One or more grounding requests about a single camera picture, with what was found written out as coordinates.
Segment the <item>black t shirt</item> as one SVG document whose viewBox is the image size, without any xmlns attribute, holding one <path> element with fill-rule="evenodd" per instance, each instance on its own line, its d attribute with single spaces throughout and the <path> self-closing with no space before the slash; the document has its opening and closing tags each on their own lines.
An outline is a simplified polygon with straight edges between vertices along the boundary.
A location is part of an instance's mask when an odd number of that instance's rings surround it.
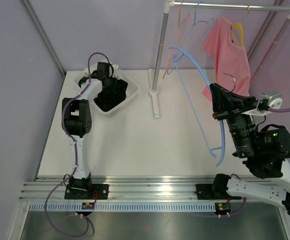
<svg viewBox="0 0 290 240">
<path fill-rule="evenodd" d="M 108 112 L 126 99 L 128 83 L 117 79 L 115 92 L 100 92 L 94 99 L 96 105 L 103 111 Z"/>
</svg>

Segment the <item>green and white raglan shirt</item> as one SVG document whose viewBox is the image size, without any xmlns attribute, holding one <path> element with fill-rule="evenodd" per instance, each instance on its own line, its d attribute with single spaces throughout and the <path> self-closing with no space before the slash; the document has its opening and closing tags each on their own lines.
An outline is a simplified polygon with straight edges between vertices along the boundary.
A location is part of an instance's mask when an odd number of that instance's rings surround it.
<svg viewBox="0 0 290 240">
<path fill-rule="evenodd" d="M 79 87 L 81 87 L 86 82 L 86 78 L 81 78 L 78 82 Z"/>
</svg>

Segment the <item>pink t shirt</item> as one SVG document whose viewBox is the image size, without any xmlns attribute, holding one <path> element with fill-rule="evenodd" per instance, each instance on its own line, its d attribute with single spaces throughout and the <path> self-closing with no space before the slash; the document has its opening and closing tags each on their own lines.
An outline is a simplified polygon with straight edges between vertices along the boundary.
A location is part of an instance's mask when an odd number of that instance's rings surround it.
<svg viewBox="0 0 290 240">
<path fill-rule="evenodd" d="M 224 17 L 218 18 L 202 44 L 202 50 L 214 59 L 216 83 L 248 97 L 251 73 L 247 53 L 244 46 L 232 42 L 231 24 Z"/>
</svg>

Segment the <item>yellow hanger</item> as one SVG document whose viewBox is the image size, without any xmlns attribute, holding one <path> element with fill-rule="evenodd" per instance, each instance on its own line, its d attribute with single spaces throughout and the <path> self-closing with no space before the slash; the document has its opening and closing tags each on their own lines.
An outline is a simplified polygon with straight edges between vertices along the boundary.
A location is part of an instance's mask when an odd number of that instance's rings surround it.
<svg viewBox="0 0 290 240">
<path fill-rule="evenodd" d="M 240 22 L 235 22 L 231 24 L 231 36 L 234 43 L 239 46 L 244 46 L 244 29 L 243 29 L 243 22 L 245 18 L 249 15 L 250 12 L 250 5 L 247 4 L 247 14 L 242 18 Z"/>
</svg>

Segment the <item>pink wire hanger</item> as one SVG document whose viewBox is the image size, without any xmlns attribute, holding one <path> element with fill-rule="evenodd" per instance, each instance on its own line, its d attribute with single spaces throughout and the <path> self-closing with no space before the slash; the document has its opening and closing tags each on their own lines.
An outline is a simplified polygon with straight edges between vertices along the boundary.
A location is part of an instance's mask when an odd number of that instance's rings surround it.
<svg viewBox="0 0 290 240">
<path fill-rule="evenodd" d="M 186 15 L 182 16 L 182 4 L 183 4 L 183 2 L 184 1 L 181 1 L 181 5 L 179 6 L 177 31 L 176 31 L 175 39 L 173 42 L 174 46 L 179 46 L 180 42 L 182 41 L 183 36 L 185 34 L 185 31 L 186 31 L 186 28 L 187 28 L 187 24 L 188 24 L 189 19 L 190 19 L 190 14 L 186 14 Z M 163 74 L 163 79 L 165 78 L 165 76 L 166 76 L 166 74 L 171 66 L 174 53 L 175 53 L 174 50 L 172 50 L 170 53 L 168 64 L 167 64 L 165 72 Z"/>
</svg>

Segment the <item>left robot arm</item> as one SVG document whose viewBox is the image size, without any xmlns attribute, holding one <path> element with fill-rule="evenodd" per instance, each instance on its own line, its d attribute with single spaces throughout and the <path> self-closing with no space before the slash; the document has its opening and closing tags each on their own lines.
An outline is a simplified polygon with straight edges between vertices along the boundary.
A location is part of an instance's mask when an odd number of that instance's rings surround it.
<svg viewBox="0 0 290 240">
<path fill-rule="evenodd" d="M 99 62 L 93 72 L 88 69 L 87 80 L 81 82 L 81 92 L 62 100 L 61 126 L 69 137 L 73 158 L 73 172 L 69 175 L 64 198 L 66 200 L 97 200 L 98 190 L 106 184 L 93 184 L 87 160 L 87 137 L 92 129 L 90 101 L 101 93 L 102 81 L 114 73 L 111 63 Z"/>
</svg>

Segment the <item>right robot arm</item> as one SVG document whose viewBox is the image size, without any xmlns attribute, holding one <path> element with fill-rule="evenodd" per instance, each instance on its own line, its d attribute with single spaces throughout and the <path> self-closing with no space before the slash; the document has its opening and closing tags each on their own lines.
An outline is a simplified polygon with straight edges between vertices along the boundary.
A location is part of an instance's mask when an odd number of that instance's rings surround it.
<svg viewBox="0 0 290 240">
<path fill-rule="evenodd" d="M 250 173 L 275 186 L 248 183 L 234 175 L 219 173 L 213 183 L 196 185 L 199 200 L 258 200 L 282 210 L 290 216 L 290 133 L 283 125 L 269 124 L 262 129 L 254 124 L 253 116 L 287 113 L 281 109 L 282 93 L 262 93 L 262 99 L 242 96 L 217 83 L 210 84 L 213 118 L 225 120 L 236 151 L 233 156 L 243 160 Z"/>
</svg>

